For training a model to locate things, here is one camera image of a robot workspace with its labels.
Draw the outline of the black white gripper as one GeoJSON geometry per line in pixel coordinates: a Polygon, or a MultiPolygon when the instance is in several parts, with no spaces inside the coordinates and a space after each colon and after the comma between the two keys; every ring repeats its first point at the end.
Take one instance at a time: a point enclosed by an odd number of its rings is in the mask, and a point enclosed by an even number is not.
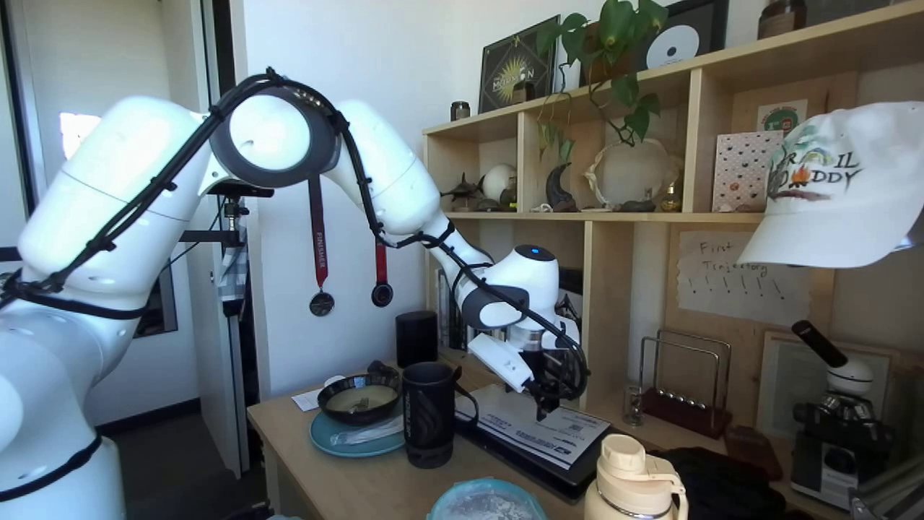
{"type": "Polygon", "coordinates": [[[561,336],[552,348],[518,349],[500,371],[500,378],[534,400],[538,417],[545,420],[562,403],[587,391],[588,368],[584,349],[561,336]]]}

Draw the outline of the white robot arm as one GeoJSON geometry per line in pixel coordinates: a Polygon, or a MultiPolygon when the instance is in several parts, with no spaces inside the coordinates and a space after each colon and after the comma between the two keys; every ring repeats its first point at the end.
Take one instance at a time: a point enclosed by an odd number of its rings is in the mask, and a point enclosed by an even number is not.
{"type": "Polygon", "coordinates": [[[555,313],[539,247],[493,261],[438,206],[405,139],[365,101],[274,71],[207,113],[129,97],[80,141],[25,219],[0,299],[0,520],[125,520],[121,464],[87,420],[90,391],[135,336],[199,199],[219,183],[336,183],[389,248],[421,247],[453,283],[471,354],[539,410],[587,391],[577,326],[555,313]]]}

